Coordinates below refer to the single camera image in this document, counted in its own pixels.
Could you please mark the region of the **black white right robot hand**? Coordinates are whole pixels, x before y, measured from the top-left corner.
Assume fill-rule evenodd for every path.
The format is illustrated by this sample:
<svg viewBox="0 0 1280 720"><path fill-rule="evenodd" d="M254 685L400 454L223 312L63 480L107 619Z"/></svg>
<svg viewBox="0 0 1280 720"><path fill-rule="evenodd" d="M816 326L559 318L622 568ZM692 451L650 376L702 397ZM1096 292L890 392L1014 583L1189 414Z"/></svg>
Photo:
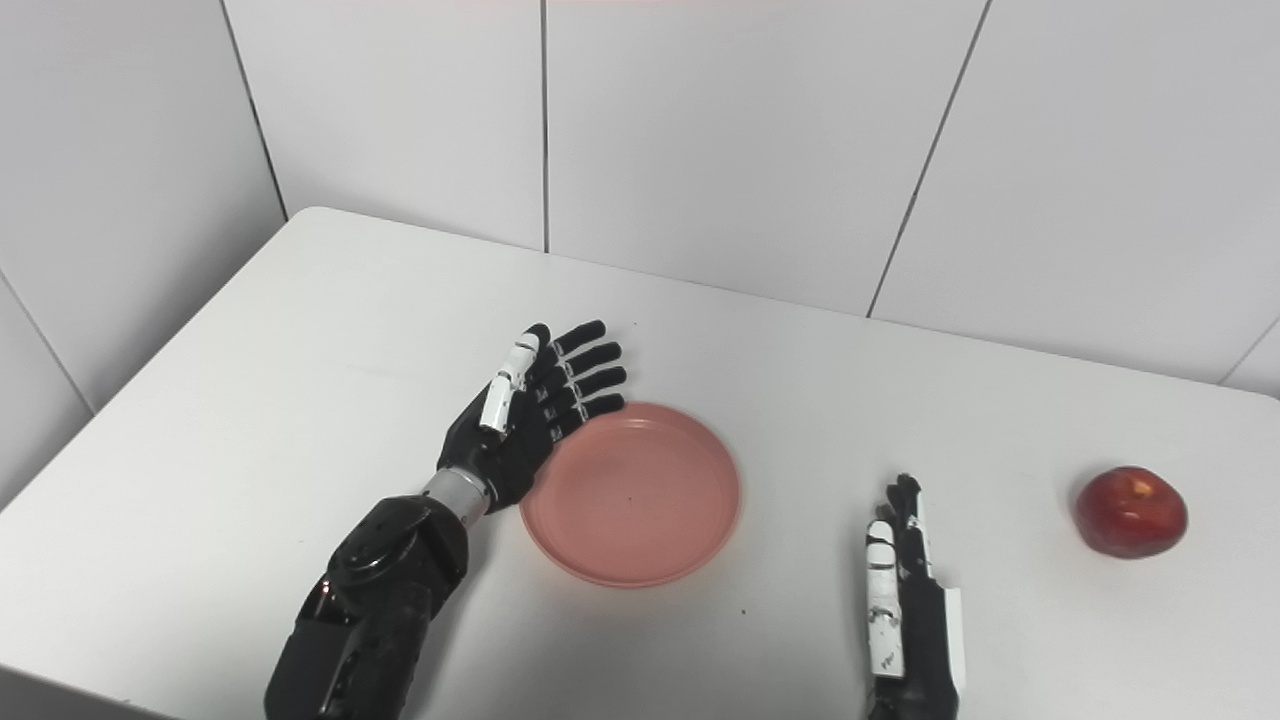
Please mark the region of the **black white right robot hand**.
<svg viewBox="0 0 1280 720"><path fill-rule="evenodd" d="M865 533L869 719L955 719L966 688L963 598L934 578L919 480L906 473Z"/></svg>

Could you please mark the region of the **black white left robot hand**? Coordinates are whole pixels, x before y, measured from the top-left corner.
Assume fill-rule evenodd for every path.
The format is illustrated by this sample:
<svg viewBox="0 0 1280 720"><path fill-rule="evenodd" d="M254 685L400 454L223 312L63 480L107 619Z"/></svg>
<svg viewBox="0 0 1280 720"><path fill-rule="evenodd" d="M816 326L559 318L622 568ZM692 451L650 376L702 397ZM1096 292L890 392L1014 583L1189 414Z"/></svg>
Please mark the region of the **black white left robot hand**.
<svg viewBox="0 0 1280 720"><path fill-rule="evenodd" d="M600 319L558 337L529 327L451 424L438 469L479 480L490 512L520 503L558 443L625 409L622 348L605 333Z"/></svg>

